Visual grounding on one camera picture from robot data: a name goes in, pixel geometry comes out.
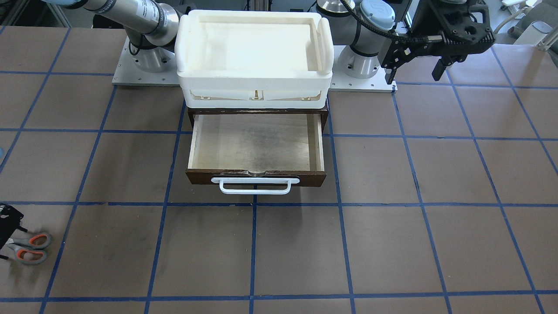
white mounting plate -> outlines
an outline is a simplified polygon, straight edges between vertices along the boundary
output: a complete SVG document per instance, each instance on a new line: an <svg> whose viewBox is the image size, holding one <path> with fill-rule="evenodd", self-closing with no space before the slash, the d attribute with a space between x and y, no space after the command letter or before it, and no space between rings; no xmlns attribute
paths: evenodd
<svg viewBox="0 0 558 314"><path fill-rule="evenodd" d="M345 46L333 46L335 55L333 58L333 77L329 90L334 92L368 92L368 93L391 93L397 90L397 83L386 84L386 71L379 68L376 74L369 79L357 79L346 75L337 63L337 58Z"/></svg>
<svg viewBox="0 0 558 314"><path fill-rule="evenodd" d="M128 52L128 38L124 42L118 65L112 78L113 85L125 86L180 86L176 74L176 59L168 61L169 69L164 72L151 73L138 68Z"/></svg>

blue object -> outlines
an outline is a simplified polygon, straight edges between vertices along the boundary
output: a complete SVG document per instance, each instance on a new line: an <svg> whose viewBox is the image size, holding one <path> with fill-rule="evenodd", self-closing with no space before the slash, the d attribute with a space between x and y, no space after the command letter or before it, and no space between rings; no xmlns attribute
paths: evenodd
<svg viewBox="0 0 558 314"><path fill-rule="evenodd" d="M74 3L78 3L79 0L43 0L46 3L58 4L59 6L71 6Z"/></svg>
<svg viewBox="0 0 558 314"><path fill-rule="evenodd" d="M362 15L377 28L389 31L395 25L395 11L382 0L362 0Z"/></svg>

scissors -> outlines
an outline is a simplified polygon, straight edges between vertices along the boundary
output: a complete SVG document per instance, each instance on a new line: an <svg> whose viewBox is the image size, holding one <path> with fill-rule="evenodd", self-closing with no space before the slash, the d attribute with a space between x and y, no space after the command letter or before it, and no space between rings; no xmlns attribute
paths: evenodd
<svg viewBox="0 0 558 314"><path fill-rule="evenodd" d="M47 253L43 251L52 242L52 237L42 232L24 239L9 238L6 246L16 253L16 259L26 265L37 265L44 262Z"/></svg>

open drawer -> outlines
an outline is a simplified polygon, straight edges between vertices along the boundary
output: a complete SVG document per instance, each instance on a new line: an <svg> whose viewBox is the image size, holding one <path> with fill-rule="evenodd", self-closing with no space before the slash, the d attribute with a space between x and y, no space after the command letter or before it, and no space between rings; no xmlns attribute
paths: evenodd
<svg viewBox="0 0 558 314"><path fill-rule="evenodd" d="M225 194L319 187L326 176L320 115L196 115L186 175L192 184L219 184ZM286 188L228 189L228 183Z"/></svg>

white bin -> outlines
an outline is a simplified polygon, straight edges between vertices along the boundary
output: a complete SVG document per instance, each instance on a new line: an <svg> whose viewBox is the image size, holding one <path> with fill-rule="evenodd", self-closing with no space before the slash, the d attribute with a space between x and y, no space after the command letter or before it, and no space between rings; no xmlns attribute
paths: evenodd
<svg viewBox="0 0 558 314"><path fill-rule="evenodd" d="M322 108L334 50L317 13L194 10L175 54L190 108Z"/></svg>

